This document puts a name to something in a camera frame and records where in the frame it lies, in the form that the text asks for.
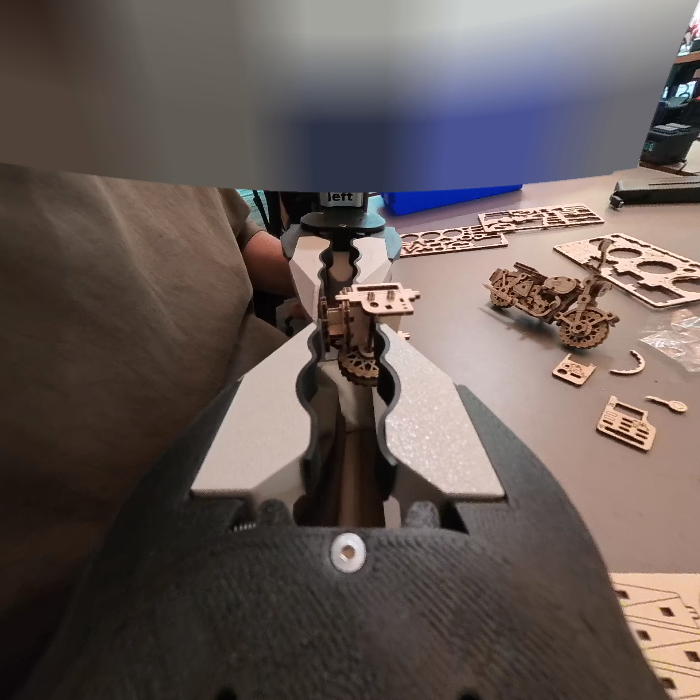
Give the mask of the wooden sheet with square holes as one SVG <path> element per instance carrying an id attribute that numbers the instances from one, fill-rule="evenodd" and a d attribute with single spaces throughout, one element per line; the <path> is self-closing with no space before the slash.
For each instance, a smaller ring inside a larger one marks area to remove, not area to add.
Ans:
<path id="1" fill-rule="evenodd" d="M 611 573 L 631 634 L 671 699 L 699 698 L 699 574 Z"/>

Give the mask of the wooden sheet with round holes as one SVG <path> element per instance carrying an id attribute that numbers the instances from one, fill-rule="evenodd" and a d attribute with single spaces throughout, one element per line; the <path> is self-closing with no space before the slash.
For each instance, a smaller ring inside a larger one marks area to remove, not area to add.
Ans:
<path id="1" fill-rule="evenodd" d="M 508 246 L 505 235 L 485 232 L 479 225 L 400 234 L 400 258 L 419 258 Z"/>

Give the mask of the curved wooden piece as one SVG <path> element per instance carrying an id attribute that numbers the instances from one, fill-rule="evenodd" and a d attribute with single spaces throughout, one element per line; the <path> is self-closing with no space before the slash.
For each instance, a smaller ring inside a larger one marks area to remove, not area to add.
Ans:
<path id="1" fill-rule="evenodd" d="M 608 373 L 616 377 L 633 377 L 643 372 L 646 365 L 645 358 L 634 349 L 631 349 L 629 354 L 634 359 L 634 367 L 627 369 L 610 369 Z"/>

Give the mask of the wooden sheet with narrow slots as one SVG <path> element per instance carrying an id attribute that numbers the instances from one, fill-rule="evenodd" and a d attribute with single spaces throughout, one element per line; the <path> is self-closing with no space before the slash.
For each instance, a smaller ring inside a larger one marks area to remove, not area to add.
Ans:
<path id="1" fill-rule="evenodd" d="M 483 231 L 489 234 L 575 228 L 605 222 L 583 204 L 492 211 L 479 213 L 477 217 Z"/>

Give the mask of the dark grey desk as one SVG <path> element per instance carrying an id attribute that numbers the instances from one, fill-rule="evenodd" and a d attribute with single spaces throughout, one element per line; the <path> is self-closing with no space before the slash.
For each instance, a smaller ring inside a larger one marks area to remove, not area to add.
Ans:
<path id="1" fill-rule="evenodd" d="M 502 249 L 401 260 L 396 275 L 422 298 L 406 322 L 413 345 L 466 386 L 551 470 L 579 510 L 613 573 L 699 573 L 699 373 L 687 372 L 640 342 L 642 332 L 668 321 L 617 289 L 600 304 L 621 318 L 608 340 L 582 354 L 597 366 L 585 385 L 552 376 L 567 354 L 556 330 L 514 310 L 494 310 L 482 285 L 499 267 L 521 261 L 551 275 L 584 276 L 554 247 L 621 232 L 699 259 L 699 206 L 625 206 L 611 211 L 618 180 L 641 170 L 590 179 L 525 185 L 521 191 L 406 217 L 391 217 L 398 232 L 477 223 L 481 211 L 583 203 L 604 225 L 508 235 Z M 617 377 L 610 369 L 645 369 Z M 608 399 L 649 412 L 652 450 L 630 448 L 596 431 Z M 680 400 L 685 414 L 645 401 Z"/>

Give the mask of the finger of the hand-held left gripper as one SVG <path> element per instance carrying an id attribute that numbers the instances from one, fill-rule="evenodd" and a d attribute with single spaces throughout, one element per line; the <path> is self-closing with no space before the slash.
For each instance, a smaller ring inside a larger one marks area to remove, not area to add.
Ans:
<path id="1" fill-rule="evenodd" d="M 355 238 L 353 254 L 353 285 L 380 285 L 390 281 L 393 261 L 383 237 Z"/>
<path id="2" fill-rule="evenodd" d="M 333 264 L 331 241 L 302 227 L 290 227 L 281 236 L 296 295 L 307 318 L 317 323 L 320 302 L 328 298 L 328 269 Z"/>

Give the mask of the person's left forearm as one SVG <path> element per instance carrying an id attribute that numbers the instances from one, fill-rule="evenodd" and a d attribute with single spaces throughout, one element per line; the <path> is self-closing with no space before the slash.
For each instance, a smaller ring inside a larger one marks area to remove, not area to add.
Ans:
<path id="1" fill-rule="evenodd" d="M 295 297 L 291 268 L 280 240 L 258 230 L 244 245 L 241 255 L 254 292 L 285 300 Z"/>

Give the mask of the blue plastic bin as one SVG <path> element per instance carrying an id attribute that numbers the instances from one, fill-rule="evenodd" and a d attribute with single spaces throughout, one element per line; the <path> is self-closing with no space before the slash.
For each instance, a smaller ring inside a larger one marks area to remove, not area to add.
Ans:
<path id="1" fill-rule="evenodd" d="M 519 183 L 484 188 L 382 192 L 380 196 L 392 215 L 408 215 L 509 194 L 520 191 L 522 188 L 523 184 Z"/>

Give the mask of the wooden sheet with large cutouts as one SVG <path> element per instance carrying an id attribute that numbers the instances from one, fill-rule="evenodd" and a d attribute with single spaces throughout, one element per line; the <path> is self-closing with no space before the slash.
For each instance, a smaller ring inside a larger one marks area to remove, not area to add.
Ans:
<path id="1" fill-rule="evenodd" d="M 555 251 L 657 310 L 699 302 L 699 262 L 622 233 L 574 241 Z"/>

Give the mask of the clear plastic bag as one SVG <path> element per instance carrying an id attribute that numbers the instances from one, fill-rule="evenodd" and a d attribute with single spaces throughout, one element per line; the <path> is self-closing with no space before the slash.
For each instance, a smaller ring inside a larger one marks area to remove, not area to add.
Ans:
<path id="1" fill-rule="evenodd" d="M 687 372 L 699 372 L 699 311 L 676 310 L 667 322 L 642 332 L 640 342 L 678 363 Z"/>

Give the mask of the long black device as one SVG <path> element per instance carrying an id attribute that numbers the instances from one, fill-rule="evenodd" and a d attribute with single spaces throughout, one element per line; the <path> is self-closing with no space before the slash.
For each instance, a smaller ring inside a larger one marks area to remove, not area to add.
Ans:
<path id="1" fill-rule="evenodd" d="M 698 176 L 619 180 L 609 197 L 609 206 L 616 211 L 624 206 L 666 206 L 698 203 Z"/>

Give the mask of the wooden sidecar model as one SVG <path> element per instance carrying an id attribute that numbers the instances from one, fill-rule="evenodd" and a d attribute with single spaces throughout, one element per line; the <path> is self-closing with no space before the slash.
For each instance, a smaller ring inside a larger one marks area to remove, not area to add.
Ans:
<path id="1" fill-rule="evenodd" d="M 337 352 L 342 376 L 358 386 L 374 387 L 379 378 L 374 334 L 385 323 L 398 331 L 415 312 L 421 292 L 398 282 L 353 284 L 335 296 L 336 305 L 319 299 L 319 320 L 326 352 Z"/>

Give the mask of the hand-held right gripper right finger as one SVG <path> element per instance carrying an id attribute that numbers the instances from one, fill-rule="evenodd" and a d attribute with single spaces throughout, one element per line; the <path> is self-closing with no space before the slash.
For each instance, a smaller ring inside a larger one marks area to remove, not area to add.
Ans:
<path id="1" fill-rule="evenodd" d="M 504 487 L 450 376 L 386 323 L 374 341 L 377 478 L 401 519 L 419 502 L 441 513 L 503 501 Z"/>

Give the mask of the slotted wooden part card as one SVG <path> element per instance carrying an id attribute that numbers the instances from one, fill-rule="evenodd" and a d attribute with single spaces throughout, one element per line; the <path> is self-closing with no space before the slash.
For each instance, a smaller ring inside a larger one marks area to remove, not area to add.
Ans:
<path id="1" fill-rule="evenodd" d="M 649 412 L 611 396 L 596 425 L 596 431 L 638 451 L 652 450 L 657 430 Z"/>

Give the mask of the small wooden part card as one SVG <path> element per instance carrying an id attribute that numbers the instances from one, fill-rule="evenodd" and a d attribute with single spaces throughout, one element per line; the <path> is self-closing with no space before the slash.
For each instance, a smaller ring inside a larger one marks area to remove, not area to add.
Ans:
<path id="1" fill-rule="evenodd" d="M 596 365 L 584 365 L 573 356 L 566 354 L 552 370 L 552 376 L 572 386 L 583 386 L 596 370 Z"/>

